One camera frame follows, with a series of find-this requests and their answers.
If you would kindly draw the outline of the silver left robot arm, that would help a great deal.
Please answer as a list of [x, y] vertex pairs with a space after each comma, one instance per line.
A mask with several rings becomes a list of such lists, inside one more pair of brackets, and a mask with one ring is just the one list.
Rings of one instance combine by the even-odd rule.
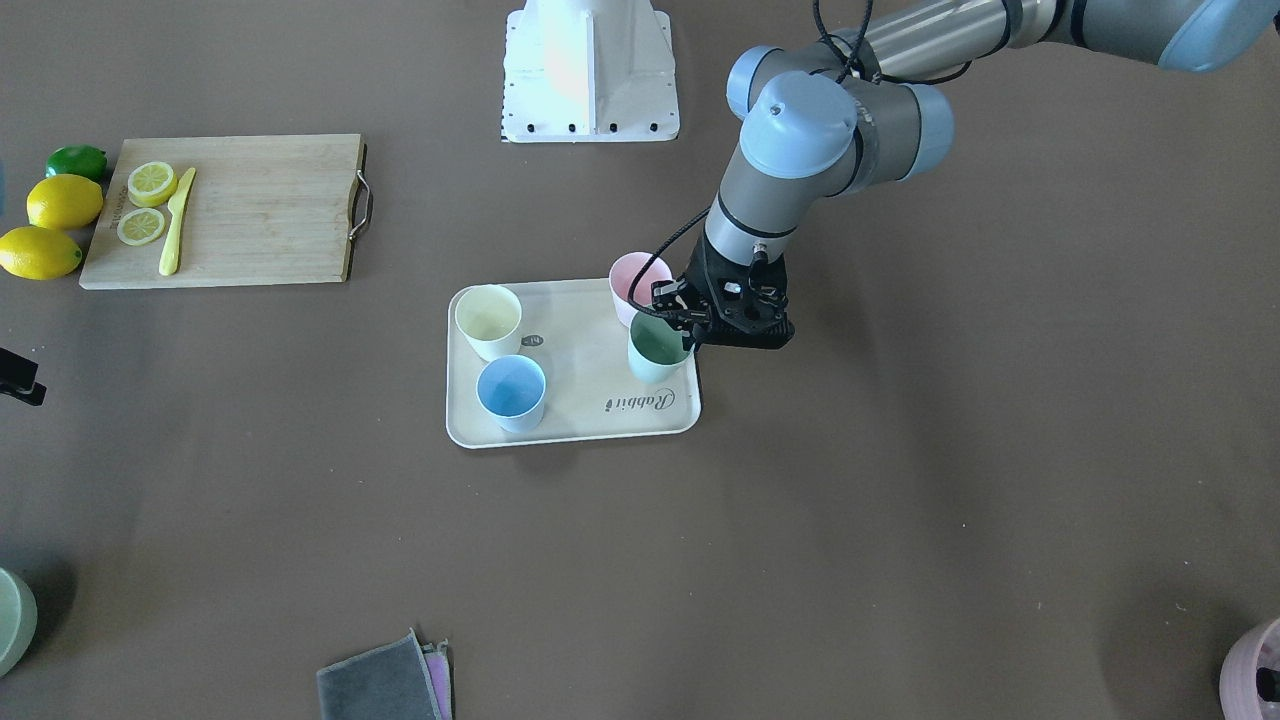
[[726, 82], [733, 156], [652, 313], [686, 348], [783, 347], [783, 255], [810, 205], [937, 167], [955, 137], [940, 86], [978, 59], [1051, 42], [1204, 73], [1276, 27], [1275, 1], [923, 1], [801, 50], [753, 47]]

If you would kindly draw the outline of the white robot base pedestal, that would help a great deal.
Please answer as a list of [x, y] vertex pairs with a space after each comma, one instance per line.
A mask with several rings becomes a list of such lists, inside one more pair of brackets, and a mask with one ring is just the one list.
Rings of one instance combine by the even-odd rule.
[[507, 15], [503, 68], [506, 142], [678, 137], [672, 23], [649, 1], [527, 1]]

